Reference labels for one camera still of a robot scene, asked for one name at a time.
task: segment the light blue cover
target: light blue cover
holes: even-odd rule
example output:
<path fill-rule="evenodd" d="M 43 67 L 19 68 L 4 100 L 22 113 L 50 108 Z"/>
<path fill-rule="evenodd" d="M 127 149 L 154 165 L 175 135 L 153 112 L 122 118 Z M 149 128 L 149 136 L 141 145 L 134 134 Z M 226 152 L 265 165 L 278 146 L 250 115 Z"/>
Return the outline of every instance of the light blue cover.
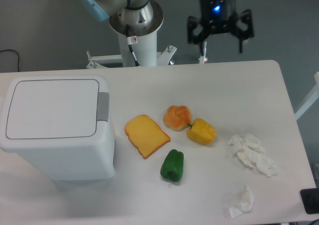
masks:
<path fill-rule="evenodd" d="M 94 1 L 81 0 L 85 9 L 98 21 L 104 21 L 109 18 L 108 14 Z"/>

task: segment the crumpled tissue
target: crumpled tissue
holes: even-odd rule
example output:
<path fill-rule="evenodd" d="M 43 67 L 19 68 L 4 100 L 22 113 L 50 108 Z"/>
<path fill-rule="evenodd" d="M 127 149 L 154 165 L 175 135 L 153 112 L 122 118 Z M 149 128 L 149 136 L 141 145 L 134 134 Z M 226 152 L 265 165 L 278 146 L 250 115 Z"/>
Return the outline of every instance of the crumpled tissue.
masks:
<path fill-rule="evenodd" d="M 255 198 L 252 190 L 246 184 L 244 190 L 239 194 L 239 200 L 228 208 L 230 217 L 233 219 L 243 213 L 248 213 L 253 207 Z"/>
<path fill-rule="evenodd" d="M 260 172 L 268 177 L 277 174 L 275 162 L 266 155 L 260 139 L 252 134 L 247 133 L 243 138 L 236 134 L 228 140 L 228 145 L 232 145 L 232 154 L 237 155 L 247 167 L 254 168 L 256 166 Z"/>

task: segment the white table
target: white table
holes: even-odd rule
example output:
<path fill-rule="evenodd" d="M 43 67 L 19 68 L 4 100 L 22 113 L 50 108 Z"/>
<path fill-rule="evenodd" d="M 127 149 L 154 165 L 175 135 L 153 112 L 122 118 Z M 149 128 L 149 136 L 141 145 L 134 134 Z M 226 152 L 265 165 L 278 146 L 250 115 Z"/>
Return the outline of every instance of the white table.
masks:
<path fill-rule="evenodd" d="M 106 181 L 53 182 L 16 154 L 0 151 L 0 224 L 269 224 L 311 221 L 299 191 L 314 188 L 302 139 L 279 65 L 274 61 L 0 74 L 0 96 L 25 75 L 101 74 L 110 83 L 116 133 L 115 176 Z M 165 127 L 170 105 L 186 105 L 217 131 L 212 146 Z M 124 132 L 127 121 L 147 114 L 171 142 L 144 160 Z M 227 140 L 250 132 L 278 167 L 267 178 L 233 157 Z M 168 152 L 184 153 L 179 185 L 160 178 Z M 231 220 L 225 208 L 247 183 L 251 213 Z"/>

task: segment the yellow bell pepper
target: yellow bell pepper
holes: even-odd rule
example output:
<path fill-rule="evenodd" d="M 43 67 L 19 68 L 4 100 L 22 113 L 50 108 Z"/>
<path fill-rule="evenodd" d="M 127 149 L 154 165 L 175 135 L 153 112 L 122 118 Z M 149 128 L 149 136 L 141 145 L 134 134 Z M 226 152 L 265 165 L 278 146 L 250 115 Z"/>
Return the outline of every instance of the yellow bell pepper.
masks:
<path fill-rule="evenodd" d="M 216 137 L 215 129 L 201 118 L 194 120 L 193 125 L 187 131 L 187 137 L 197 143 L 208 145 L 214 141 Z"/>

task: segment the slice of bread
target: slice of bread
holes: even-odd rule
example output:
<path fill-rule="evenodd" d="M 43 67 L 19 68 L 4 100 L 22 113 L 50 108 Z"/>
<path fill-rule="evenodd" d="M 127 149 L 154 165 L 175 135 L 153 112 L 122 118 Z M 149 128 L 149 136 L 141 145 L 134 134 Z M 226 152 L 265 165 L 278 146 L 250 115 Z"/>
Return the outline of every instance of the slice of bread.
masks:
<path fill-rule="evenodd" d="M 127 122 L 125 133 L 144 159 L 170 142 L 170 137 L 145 114 L 138 115 Z"/>

